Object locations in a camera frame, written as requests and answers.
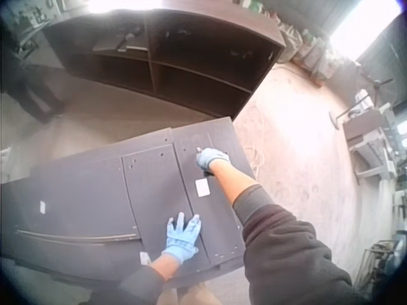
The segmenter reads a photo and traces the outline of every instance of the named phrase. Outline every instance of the dusty floor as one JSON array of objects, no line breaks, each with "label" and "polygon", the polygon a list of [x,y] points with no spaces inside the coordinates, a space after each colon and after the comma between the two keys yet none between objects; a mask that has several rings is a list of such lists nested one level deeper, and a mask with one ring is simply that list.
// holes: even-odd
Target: dusty floor
[{"label": "dusty floor", "polygon": [[[2,145],[13,144],[17,164],[11,180],[28,176],[29,168],[41,162],[208,119],[130,91],[71,78],[63,81],[69,86],[61,86],[58,79],[53,79],[54,88],[67,105],[66,114],[47,126],[33,122],[8,97],[2,100]],[[279,66],[234,125],[258,180],[275,202],[311,222],[318,239],[332,249],[333,262],[355,278],[363,250],[391,237],[394,185],[372,177],[358,186],[343,133],[333,128],[328,116],[329,110],[344,108],[327,88],[316,89]],[[50,290],[58,291],[59,304],[77,304],[78,298],[88,296],[60,283],[52,290],[54,284],[45,275],[7,266],[36,299],[45,298],[43,304],[54,304],[54,297],[46,296]],[[223,304],[249,303],[243,269],[207,285]]]}]

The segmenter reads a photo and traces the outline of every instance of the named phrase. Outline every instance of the dark trousers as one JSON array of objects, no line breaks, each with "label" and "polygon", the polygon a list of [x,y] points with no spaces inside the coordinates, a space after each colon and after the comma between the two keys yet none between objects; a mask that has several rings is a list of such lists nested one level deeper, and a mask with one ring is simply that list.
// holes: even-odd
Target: dark trousers
[{"label": "dark trousers", "polygon": [[[40,108],[37,102],[30,96],[29,90],[50,106],[50,114]],[[41,81],[21,80],[9,86],[7,93],[20,104],[22,109],[42,123],[47,122],[53,113],[60,112],[62,109],[61,101]]]}]

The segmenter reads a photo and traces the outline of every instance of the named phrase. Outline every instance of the blue latex glove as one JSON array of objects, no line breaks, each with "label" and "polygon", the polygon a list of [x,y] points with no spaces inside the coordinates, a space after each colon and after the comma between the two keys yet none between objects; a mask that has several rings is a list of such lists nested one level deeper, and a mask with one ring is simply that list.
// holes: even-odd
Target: blue latex glove
[{"label": "blue latex glove", "polygon": [[184,213],[179,213],[177,226],[174,229],[174,219],[170,218],[167,224],[167,248],[162,254],[174,256],[182,264],[198,253],[195,242],[201,230],[199,215],[194,215],[184,230]]},{"label": "blue latex glove", "polygon": [[215,159],[222,159],[230,163],[229,156],[215,148],[205,148],[203,151],[200,151],[197,154],[198,166],[205,172],[212,173],[209,165]]}]

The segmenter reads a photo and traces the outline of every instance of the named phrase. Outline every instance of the sticker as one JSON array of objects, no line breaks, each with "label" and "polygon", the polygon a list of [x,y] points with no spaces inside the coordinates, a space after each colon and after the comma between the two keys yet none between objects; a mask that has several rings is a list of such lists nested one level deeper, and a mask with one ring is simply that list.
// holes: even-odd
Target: sticker
[{"label": "sticker", "polygon": [[196,180],[195,185],[197,186],[198,197],[210,195],[208,180],[206,178]]},{"label": "sticker", "polygon": [[142,265],[150,265],[151,259],[147,252],[140,252],[140,263]]},{"label": "sticker", "polygon": [[42,200],[39,202],[39,212],[45,214],[45,202]]}]

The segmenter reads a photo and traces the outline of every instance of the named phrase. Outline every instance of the dark wooden shelf unit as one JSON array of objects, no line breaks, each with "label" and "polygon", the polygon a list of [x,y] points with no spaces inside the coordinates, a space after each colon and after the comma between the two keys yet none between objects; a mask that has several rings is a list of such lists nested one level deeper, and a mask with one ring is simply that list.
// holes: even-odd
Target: dark wooden shelf unit
[{"label": "dark wooden shelf unit", "polygon": [[[146,37],[135,47],[147,50],[118,51],[115,38],[135,29]],[[85,8],[44,33],[75,76],[216,118],[237,117],[284,49],[274,20],[221,1],[163,0],[160,9],[104,14]]]},{"label": "dark wooden shelf unit", "polygon": [[147,17],[151,60],[256,89],[273,59],[273,43],[220,20],[157,11]]},{"label": "dark wooden shelf unit", "polygon": [[222,82],[164,65],[153,64],[153,73],[160,97],[215,118],[233,117],[250,97]]},{"label": "dark wooden shelf unit", "polygon": [[75,76],[154,94],[147,61],[96,54],[72,54],[68,61],[69,72]]}]

